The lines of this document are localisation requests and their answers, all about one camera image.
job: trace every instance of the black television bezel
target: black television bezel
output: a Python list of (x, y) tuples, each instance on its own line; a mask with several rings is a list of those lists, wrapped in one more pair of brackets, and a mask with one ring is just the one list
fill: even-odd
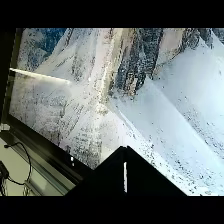
[[(23, 30), (24, 28), (17, 28), (15, 32), (13, 52), (10, 63), (11, 68), (17, 67), (17, 59)], [(91, 168), (75, 158), (72, 162), (69, 162), (68, 158), (71, 156), (67, 152), (56, 146), (51, 141), (47, 140), (45, 137), (9, 113), (11, 93), (13, 88), (12, 83), (15, 77), (15, 72), (9, 70), (9, 73), (5, 75), (8, 76), (8, 82), (5, 86), (1, 85), (1, 88), (6, 90), (5, 95), (1, 96), (4, 97), (1, 123), (8, 124), (10, 126), (10, 130), (8, 131), (10, 135), (13, 135), (24, 142), (33, 151), (35, 151), (35, 153), (41, 156), (47, 163), (62, 173), (71, 182), (74, 184), (81, 182), (86, 176), (92, 173), (93, 170)]]

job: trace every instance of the television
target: television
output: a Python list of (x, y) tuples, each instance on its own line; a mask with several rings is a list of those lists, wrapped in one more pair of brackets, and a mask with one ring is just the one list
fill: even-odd
[(71, 178), (130, 146), (188, 195), (224, 195), (223, 35), (18, 29), (3, 123)]

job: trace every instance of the television screen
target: television screen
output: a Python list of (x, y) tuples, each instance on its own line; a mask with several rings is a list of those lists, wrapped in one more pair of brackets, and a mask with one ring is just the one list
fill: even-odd
[(129, 145), (187, 194), (224, 195), (223, 44), (223, 28), (26, 28), (9, 113), (92, 169)]

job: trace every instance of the black triangular object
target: black triangular object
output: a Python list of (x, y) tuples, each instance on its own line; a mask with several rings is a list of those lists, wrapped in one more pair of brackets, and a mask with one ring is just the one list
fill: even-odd
[[(124, 191), (127, 163), (127, 193)], [(185, 196), (185, 194), (129, 146), (120, 147), (67, 197)]]

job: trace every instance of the white wall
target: white wall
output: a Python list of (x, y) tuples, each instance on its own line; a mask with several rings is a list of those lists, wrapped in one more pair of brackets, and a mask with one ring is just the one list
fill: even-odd
[[(9, 175), (17, 182), (23, 183), (29, 173), (29, 164), (12, 148), (4, 148), (6, 144), (0, 138), (0, 160), (9, 171)], [(32, 169), (31, 180), (41, 194), (46, 196), (60, 196), (58, 192), (46, 179), (44, 179), (35, 169)], [(19, 186), (10, 181), (6, 181), (9, 196), (22, 196), (24, 186)]]

